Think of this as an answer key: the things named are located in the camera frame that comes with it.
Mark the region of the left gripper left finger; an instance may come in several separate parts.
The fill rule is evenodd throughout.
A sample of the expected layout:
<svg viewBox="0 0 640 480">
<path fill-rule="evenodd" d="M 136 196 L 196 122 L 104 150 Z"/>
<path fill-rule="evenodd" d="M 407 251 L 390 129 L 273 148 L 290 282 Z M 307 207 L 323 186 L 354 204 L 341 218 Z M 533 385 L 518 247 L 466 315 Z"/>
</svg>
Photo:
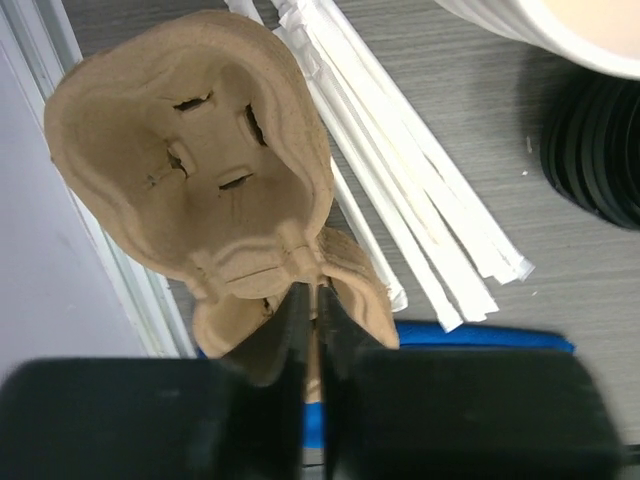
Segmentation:
<svg viewBox="0 0 640 480">
<path fill-rule="evenodd" d="M 52 358 L 1 387 L 5 479 L 297 479 L 308 289 L 221 359 Z"/>
</svg>

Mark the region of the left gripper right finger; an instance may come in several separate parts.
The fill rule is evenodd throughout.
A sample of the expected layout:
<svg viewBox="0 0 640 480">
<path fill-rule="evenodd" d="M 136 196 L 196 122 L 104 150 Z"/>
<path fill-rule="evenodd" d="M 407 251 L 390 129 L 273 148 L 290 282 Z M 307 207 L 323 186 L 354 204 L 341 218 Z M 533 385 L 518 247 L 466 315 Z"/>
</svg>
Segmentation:
<svg viewBox="0 0 640 480">
<path fill-rule="evenodd" d="M 329 479 L 615 479 L 593 378 L 553 348 L 388 349 L 318 294 Z"/>
</svg>

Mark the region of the single cardboard cup carrier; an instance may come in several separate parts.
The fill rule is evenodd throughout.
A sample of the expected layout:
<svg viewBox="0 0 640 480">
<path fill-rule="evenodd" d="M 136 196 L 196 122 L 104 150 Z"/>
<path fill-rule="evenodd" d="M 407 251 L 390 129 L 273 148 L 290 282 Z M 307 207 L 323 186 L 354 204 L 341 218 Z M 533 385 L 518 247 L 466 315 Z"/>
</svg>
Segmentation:
<svg viewBox="0 0 640 480">
<path fill-rule="evenodd" d="M 84 59 L 44 130 L 113 240 L 197 298 L 275 295 L 312 259 L 327 134 L 291 51 L 249 18 L 205 10 Z"/>
</svg>

